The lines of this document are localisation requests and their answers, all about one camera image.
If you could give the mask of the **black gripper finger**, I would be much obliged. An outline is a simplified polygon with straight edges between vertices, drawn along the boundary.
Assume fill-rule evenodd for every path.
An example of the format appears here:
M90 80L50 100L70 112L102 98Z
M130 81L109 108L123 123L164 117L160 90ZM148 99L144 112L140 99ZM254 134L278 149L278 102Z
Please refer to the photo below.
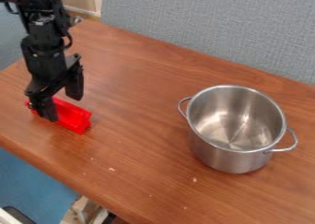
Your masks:
M65 94L73 100L79 100L83 96L83 73L81 66L77 66L70 71L69 82L65 85Z
M27 108L33 110L39 117L45 118L50 122L57 120L57 112L51 97L30 98Z

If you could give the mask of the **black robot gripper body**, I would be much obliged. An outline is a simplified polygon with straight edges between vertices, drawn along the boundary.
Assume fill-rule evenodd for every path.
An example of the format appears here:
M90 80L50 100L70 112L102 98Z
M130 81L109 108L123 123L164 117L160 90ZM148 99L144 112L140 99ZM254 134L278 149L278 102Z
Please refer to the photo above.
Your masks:
M31 35L22 38L21 49L30 82L23 95L30 98L53 97L69 82L70 71L81 66L79 55L63 54L61 38L38 39Z

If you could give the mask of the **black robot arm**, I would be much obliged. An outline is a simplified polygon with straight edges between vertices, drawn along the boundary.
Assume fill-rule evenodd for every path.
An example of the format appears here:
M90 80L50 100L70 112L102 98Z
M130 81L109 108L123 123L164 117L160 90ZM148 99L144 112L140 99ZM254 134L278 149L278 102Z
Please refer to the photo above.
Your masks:
M70 16L61 0L0 0L7 12L18 15L26 36L21 50L30 82L23 90L27 107L50 122L57 120L53 95L65 89L73 100L83 96L79 54L66 56L71 46Z

